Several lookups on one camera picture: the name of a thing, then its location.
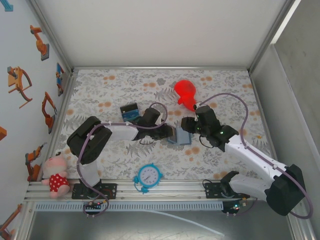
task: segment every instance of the alarm clock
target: alarm clock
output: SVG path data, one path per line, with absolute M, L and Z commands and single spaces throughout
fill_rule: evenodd
M 153 163 L 144 165 L 140 168 L 138 175 L 133 178 L 134 187 L 138 192 L 146 194 L 150 188 L 159 184 L 162 177 L 163 174 L 160 173 L 159 169 Z M 136 184 L 141 184 L 141 190 L 137 188 Z

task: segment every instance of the stuffed pig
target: stuffed pig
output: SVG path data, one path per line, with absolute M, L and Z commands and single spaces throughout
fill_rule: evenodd
M 61 155 L 49 158 L 44 162 L 43 175 L 49 179 L 42 180 L 42 184 L 50 187 L 50 197 L 56 199 L 69 192 L 67 180 L 67 162 Z

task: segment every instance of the small box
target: small box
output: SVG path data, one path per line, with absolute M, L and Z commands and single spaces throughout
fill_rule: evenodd
M 138 105 L 136 103 L 131 103 L 120 107 L 121 115 L 123 121 L 132 121 L 140 116 Z
M 187 131 L 184 131 L 182 127 L 173 127 L 173 135 L 168 137 L 167 141 L 171 144 L 190 145 L 191 134 Z
M 0 141 L 2 139 L 4 139 L 5 136 L 7 136 L 7 130 L 5 130 L 4 128 L 0 127 Z

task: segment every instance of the red polka dot dress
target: red polka dot dress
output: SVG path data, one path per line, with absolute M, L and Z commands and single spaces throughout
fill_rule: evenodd
M 51 175 L 50 180 L 49 180 L 50 192 L 58 192 L 58 189 L 62 185 L 69 186 L 69 183 L 68 183 L 66 177 L 60 176 L 59 173 L 57 173 L 55 175 Z

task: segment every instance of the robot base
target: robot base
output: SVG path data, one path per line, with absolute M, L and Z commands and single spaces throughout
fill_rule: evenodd
M 108 199 L 116 199 L 117 195 L 117 184 L 115 183 L 101 183 L 101 180 L 99 183 L 97 183 L 94 187 L 94 189 L 98 190 L 102 194 L 104 194 Z M 97 197 L 97 194 L 86 187 L 81 180 L 80 183 L 76 183 L 73 185 L 72 189 L 72 199 L 95 199 Z
M 234 193 L 230 196 L 225 195 L 221 182 L 206 182 L 204 187 L 206 189 L 205 196 L 207 199 L 242 199 L 244 196 L 245 198 L 250 198 L 249 195 L 242 193 Z
M 49 43 L 47 43 L 46 44 L 46 54 L 45 55 L 41 54 L 41 61 L 44 61 L 49 58 L 49 49 L 50 49 L 50 46 L 49 46 Z

